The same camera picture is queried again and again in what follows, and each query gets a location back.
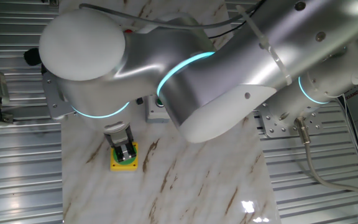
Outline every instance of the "connector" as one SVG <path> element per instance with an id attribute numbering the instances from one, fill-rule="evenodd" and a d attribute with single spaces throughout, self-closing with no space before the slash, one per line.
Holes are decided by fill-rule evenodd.
<path id="1" fill-rule="evenodd" d="M 308 132 L 308 127 L 303 118 L 297 118 L 295 120 L 295 125 L 298 128 L 299 136 L 301 137 L 302 144 L 309 144 L 310 137 Z"/>

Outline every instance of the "white marble table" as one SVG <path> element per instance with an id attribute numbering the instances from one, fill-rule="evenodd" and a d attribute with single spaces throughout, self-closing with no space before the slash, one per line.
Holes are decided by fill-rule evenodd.
<path id="1" fill-rule="evenodd" d="M 72 10 L 79 2 L 64 0 L 60 10 Z M 84 2 L 151 19 L 178 11 L 204 24 L 228 19 L 223 0 Z M 220 48 L 229 38 L 231 34 L 214 44 Z M 132 102 L 131 107 L 131 129 L 139 143 L 135 172 L 111 172 L 103 134 L 76 116 L 63 122 L 65 223 L 280 223 L 254 119 L 244 118 L 216 139 L 190 144 L 172 123 L 147 124 L 144 105 Z"/>

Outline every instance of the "gray cable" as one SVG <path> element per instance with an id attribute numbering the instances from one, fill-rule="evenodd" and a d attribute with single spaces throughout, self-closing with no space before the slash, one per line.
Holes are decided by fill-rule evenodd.
<path id="1" fill-rule="evenodd" d="M 148 20 L 148 19 L 139 18 L 139 17 L 132 16 L 132 15 L 129 15 L 129 14 L 126 14 L 126 13 L 117 12 L 117 11 L 112 10 L 112 9 L 106 9 L 105 7 L 95 6 L 95 5 L 87 4 L 87 3 L 83 3 L 83 4 L 79 5 L 80 9 L 82 9 L 84 7 L 89 8 L 89 9 L 95 9 L 95 10 L 98 10 L 98 11 L 102 11 L 102 12 L 112 14 L 112 15 L 115 15 L 115 16 L 119 16 L 119 17 L 123 17 L 123 18 L 126 18 L 126 19 L 132 19 L 132 20 L 135 20 L 135 21 L 138 21 L 138 22 L 153 24 L 153 25 L 156 25 L 156 26 L 166 27 L 166 28 L 171 28 L 171 29 L 214 29 L 214 28 L 217 28 L 217 27 L 228 25 L 228 24 L 230 24 L 232 22 L 235 22 L 235 21 L 239 20 L 240 18 L 242 18 L 242 15 L 237 15 L 237 16 L 233 17 L 232 19 L 226 20 L 224 22 L 218 22 L 217 24 L 186 26 L 186 25 L 173 25 L 173 24 L 169 24 L 167 22 L 151 21 L 151 20 Z M 253 10 L 254 10 L 254 7 L 249 9 L 247 11 L 247 13 L 250 13 Z"/>
<path id="2" fill-rule="evenodd" d="M 306 158 L 308 159 L 308 165 L 310 168 L 310 172 L 312 173 L 313 177 L 315 177 L 315 179 L 320 183 L 323 184 L 326 187 L 330 187 L 330 188 L 334 188 L 334 189 L 339 189 L 339 190 L 351 190 L 354 192 L 358 193 L 358 187 L 352 187 L 352 186 L 348 186 L 348 185 L 342 185 L 342 184 L 333 184 L 330 183 L 328 181 L 323 180 L 316 172 L 316 170 L 314 169 L 313 163 L 311 161 L 311 152 L 310 152 L 310 144 L 306 143 L 305 144 L 305 149 L 306 149 Z"/>

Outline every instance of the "marble surface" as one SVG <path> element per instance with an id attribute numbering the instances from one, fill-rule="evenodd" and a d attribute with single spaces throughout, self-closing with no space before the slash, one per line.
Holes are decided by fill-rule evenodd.
<path id="1" fill-rule="evenodd" d="M 76 116 L 62 124 L 65 223 L 280 223 L 254 119 L 186 142 L 131 105 L 135 172 L 109 171 L 109 144 Z"/>

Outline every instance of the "metal mounting bracket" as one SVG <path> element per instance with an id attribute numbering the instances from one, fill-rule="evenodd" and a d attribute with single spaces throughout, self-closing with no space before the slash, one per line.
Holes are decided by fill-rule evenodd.
<path id="1" fill-rule="evenodd" d="M 298 136 L 298 129 L 293 124 L 291 126 L 285 124 L 282 121 L 274 119 L 272 116 L 269 106 L 265 103 L 260 105 L 257 110 L 263 120 L 264 133 L 269 138 L 283 138 Z M 309 118 L 305 119 L 309 134 L 321 134 L 323 132 L 323 124 L 319 119 L 318 113 L 312 113 Z"/>
<path id="2" fill-rule="evenodd" d="M 47 97 L 48 109 L 52 119 L 58 121 L 63 119 L 65 115 L 75 112 L 69 102 L 63 100 L 63 95 L 58 89 L 57 77 L 55 75 L 50 72 L 44 73 L 42 76 L 42 87 Z"/>

